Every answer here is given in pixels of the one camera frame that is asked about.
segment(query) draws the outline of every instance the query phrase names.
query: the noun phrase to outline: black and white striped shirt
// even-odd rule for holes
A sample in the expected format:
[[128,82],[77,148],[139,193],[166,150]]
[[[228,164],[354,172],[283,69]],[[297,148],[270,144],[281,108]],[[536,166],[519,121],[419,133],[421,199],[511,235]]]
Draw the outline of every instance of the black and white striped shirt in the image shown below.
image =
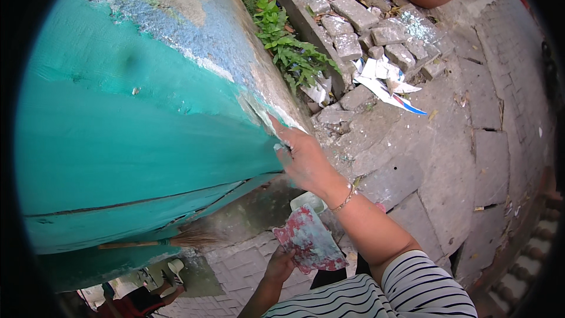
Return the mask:
[[465,290],[422,251],[394,259],[382,283],[359,274],[279,302],[263,317],[477,317]]

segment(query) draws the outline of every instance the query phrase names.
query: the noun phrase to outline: stone paved ground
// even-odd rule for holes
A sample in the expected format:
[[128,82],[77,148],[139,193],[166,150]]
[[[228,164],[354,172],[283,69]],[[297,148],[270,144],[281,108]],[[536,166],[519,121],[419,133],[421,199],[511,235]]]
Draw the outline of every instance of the stone paved ground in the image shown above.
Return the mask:
[[[490,264],[508,221],[511,228],[518,223],[513,211],[504,218],[507,195],[517,209],[552,159],[542,34],[519,0],[454,0],[430,14],[442,19],[456,43],[446,62],[450,74],[412,94],[416,107],[437,110],[433,119],[377,102],[357,111],[351,131],[339,142],[317,136],[344,175],[368,174],[365,194],[374,201],[388,199],[390,215],[439,264],[448,264],[447,257],[462,247],[455,276],[468,285]],[[461,107],[466,91],[469,101]],[[395,190],[387,195],[386,186]],[[395,194],[403,195],[393,199]],[[473,212],[490,204],[498,205]],[[347,241],[344,237],[340,245]],[[225,295],[180,298],[155,316],[236,316],[276,246],[265,232],[206,253]],[[306,292],[312,275],[295,270],[281,299]]]

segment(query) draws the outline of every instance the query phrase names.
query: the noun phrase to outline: paint container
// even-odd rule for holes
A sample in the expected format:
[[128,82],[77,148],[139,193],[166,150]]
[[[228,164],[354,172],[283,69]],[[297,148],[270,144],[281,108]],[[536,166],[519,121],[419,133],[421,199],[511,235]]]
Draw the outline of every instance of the paint container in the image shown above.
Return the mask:
[[169,266],[169,269],[173,272],[173,274],[179,277],[180,282],[184,284],[184,281],[179,275],[179,272],[184,269],[184,263],[182,262],[182,260],[174,259],[173,261],[170,261],[167,265]]
[[290,208],[292,209],[292,211],[294,211],[300,208],[301,206],[303,206],[304,204],[309,204],[312,207],[312,209],[314,209],[314,212],[318,215],[320,215],[322,211],[328,208],[328,205],[323,200],[321,200],[316,195],[310,192],[306,192],[292,199],[290,201]]

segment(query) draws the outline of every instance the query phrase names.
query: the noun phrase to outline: gold bracelet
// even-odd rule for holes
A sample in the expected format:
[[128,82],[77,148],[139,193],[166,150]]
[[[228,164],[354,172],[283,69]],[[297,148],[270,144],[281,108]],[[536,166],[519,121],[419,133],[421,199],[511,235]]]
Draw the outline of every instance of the gold bracelet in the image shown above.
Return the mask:
[[341,209],[345,206],[345,204],[347,204],[347,203],[351,200],[351,197],[352,197],[354,194],[357,194],[357,191],[356,191],[355,189],[357,188],[357,185],[359,184],[359,181],[360,181],[360,180],[361,180],[361,177],[357,177],[357,178],[354,180],[353,184],[351,184],[351,191],[349,192],[348,197],[345,198],[345,201],[342,202],[340,206],[338,206],[338,207],[335,208],[335,209],[330,209],[330,210],[332,211],[332,213],[336,213],[336,212],[338,212],[339,210],[341,210]]

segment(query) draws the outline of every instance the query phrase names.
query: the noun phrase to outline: broom handle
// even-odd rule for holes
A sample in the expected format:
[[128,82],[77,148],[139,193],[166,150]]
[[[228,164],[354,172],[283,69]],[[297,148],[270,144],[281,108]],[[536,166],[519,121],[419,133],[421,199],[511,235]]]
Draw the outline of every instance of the broom handle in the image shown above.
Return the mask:
[[147,242],[122,242],[118,244],[99,244],[98,249],[110,249],[110,248],[126,248],[126,247],[142,247],[142,246],[156,246],[159,242],[157,241],[147,241]]

